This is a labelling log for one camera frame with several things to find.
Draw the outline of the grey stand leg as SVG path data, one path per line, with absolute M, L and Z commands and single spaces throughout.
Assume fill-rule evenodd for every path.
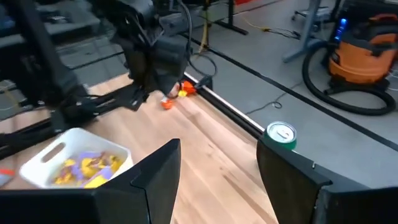
M 316 20 L 323 22 L 328 19 L 330 15 L 326 10 L 321 10 L 321 14 L 318 15 L 318 9 L 320 7 L 321 0 L 309 0 L 309 5 L 307 9 L 301 9 L 294 11 L 292 20 L 294 21 L 297 16 L 302 16 L 305 18 L 305 23 L 303 30 L 300 33 L 299 45 L 297 48 L 287 52 L 282 56 L 282 61 L 288 63 L 295 58 L 304 55 L 312 47 L 320 44 L 322 41 L 317 38 L 311 38 L 313 27 L 315 26 Z

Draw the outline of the grey side table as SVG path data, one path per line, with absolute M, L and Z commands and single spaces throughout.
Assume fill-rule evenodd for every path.
M 66 11 L 39 11 L 39 16 L 44 22 L 49 34 L 62 34 L 78 29 L 97 27 L 100 20 L 91 13 L 82 12 L 72 14 Z

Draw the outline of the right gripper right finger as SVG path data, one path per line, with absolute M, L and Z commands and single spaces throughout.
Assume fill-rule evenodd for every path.
M 331 180 L 312 160 L 265 139 L 257 141 L 257 164 L 279 224 L 313 224 L 318 193 Z

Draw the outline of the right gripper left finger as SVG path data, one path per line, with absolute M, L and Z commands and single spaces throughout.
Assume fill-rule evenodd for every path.
M 170 224 L 181 142 L 171 139 L 99 188 L 99 224 Z

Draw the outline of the black tripod stand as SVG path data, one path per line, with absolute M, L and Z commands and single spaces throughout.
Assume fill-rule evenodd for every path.
M 218 20 L 215 22 L 215 24 L 224 27 L 225 29 L 237 32 L 239 34 L 248 35 L 249 32 L 247 30 L 241 29 L 234 25 L 234 5 L 235 5 L 235 0 L 228 0 L 228 16 L 227 16 L 228 21 L 223 22 L 222 20 Z

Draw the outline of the orange Reese's pack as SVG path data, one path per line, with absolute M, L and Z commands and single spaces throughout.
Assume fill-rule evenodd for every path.
M 15 172 L 10 169 L 0 169 L 0 187 L 6 185 L 15 176 Z
M 163 97 L 160 101 L 160 105 L 163 109 L 165 110 L 169 110 L 173 107 L 174 102 L 172 99 L 168 98 L 168 97 Z
M 182 81 L 178 84 L 178 96 L 186 97 L 197 92 L 196 88 L 189 81 Z

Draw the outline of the black aluminium table frame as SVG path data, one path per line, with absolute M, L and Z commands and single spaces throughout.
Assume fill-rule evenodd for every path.
M 211 89 L 212 84 L 203 85 L 196 89 L 196 93 L 212 106 L 226 115 L 239 127 L 243 128 L 254 138 L 262 135 L 261 127 L 251 121 L 245 114 L 228 105 Z M 0 133 L 0 160 L 13 156 L 40 142 L 48 140 L 70 128 L 81 127 L 99 115 L 105 114 L 119 107 L 137 111 L 149 94 L 135 84 L 128 84 L 103 95 L 75 95 L 82 98 L 70 102 L 65 100 L 50 113 L 50 117 L 26 126 L 13 133 Z

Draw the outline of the black table clamp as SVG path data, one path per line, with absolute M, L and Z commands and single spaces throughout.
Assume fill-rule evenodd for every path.
M 203 87 L 207 87 L 211 90 L 213 89 L 213 77 L 212 76 L 205 76 L 195 84 L 196 90 L 202 89 Z

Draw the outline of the white plastic bin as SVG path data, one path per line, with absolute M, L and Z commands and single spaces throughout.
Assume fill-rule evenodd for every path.
M 123 162 L 117 172 L 109 166 L 108 157 L 114 155 Z M 108 180 L 118 176 L 133 166 L 130 150 L 99 137 L 81 128 L 72 128 L 54 140 L 46 148 L 22 165 L 20 175 L 23 179 L 41 189 L 84 188 L 92 177 L 85 177 L 80 170 L 81 160 L 92 158 L 97 175 Z M 74 159 L 74 166 L 65 167 L 67 159 Z M 54 184 L 57 176 L 71 174 L 74 182 L 67 185 Z

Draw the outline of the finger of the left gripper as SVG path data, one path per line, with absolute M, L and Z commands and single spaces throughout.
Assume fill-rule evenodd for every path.
M 182 76 L 183 70 L 181 68 L 157 67 L 155 68 L 155 89 L 167 95 Z

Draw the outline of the green Sprite can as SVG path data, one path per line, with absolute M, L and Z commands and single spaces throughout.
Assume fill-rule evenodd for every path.
M 283 121 L 270 123 L 266 128 L 264 136 L 290 151 L 293 151 L 297 145 L 296 129 L 291 124 Z

